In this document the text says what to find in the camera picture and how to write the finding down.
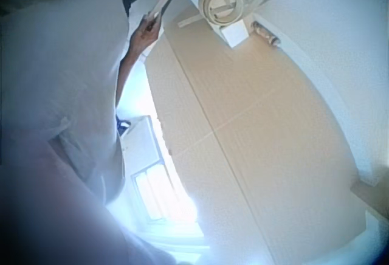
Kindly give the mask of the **person's right hand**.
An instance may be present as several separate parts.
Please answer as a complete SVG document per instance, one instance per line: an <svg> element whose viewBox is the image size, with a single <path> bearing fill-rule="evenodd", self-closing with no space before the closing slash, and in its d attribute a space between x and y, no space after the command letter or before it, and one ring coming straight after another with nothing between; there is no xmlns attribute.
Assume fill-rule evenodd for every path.
<svg viewBox="0 0 389 265"><path fill-rule="evenodd" d="M160 30L152 32L144 31L141 29L139 24L134 33L131 35L129 47L136 47L143 52L147 47L152 45L152 43L157 41L159 32Z"/></svg>

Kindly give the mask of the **white flat stick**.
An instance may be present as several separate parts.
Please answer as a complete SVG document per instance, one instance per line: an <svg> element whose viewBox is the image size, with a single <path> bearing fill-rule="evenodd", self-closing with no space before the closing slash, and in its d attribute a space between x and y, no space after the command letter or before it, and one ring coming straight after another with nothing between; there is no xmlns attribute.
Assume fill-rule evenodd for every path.
<svg viewBox="0 0 389 265"><path fill-rule="evenodd" d="M179 21L177 23L177 26L179 28L183 28L183 27L189 26L190 24L193 24L194 22L198 22L198 21L207 21L207 20L205 19L204 16L202 16L201 14L198 14L198 15L194 15L194 16L191 16L189 18L183 19L182 21Z"/></svg>

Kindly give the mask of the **small white box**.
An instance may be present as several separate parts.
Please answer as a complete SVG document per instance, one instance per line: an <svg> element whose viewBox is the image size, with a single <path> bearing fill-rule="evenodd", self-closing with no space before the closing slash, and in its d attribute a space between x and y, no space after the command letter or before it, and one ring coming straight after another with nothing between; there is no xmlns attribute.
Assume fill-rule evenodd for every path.
<svg viewBox="0 0 389 265"><path fill-rule="evenodd" d="M243 20L220 28L224 41L230 48L234 48L249 37L249 32Z"/></svg>

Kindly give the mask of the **blue object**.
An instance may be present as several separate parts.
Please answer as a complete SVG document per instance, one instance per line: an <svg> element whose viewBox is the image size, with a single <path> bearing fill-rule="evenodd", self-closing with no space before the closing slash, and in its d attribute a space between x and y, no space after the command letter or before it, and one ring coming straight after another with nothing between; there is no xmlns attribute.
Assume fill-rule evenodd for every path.
<svg viewBox="0 0 389 265"><path fill-rule="evenodd" d="M122 120L118 116L116 116L115 118L116 118L117 131L119 133L119 136L122 136L130 129L132 124L129 120Z"/></svg>

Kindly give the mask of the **white panelled cabinet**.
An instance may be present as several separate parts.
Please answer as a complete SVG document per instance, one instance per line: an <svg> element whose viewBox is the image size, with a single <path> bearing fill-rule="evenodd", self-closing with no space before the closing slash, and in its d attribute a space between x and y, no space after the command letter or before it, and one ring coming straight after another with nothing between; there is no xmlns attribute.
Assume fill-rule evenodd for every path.
<svg viewBox="0 0 389 265"><path fill-rule="evenodd" d="M150 116L122 135L131 213L151 241L205 248L198 211L171 157L161 150Z"/></svg>

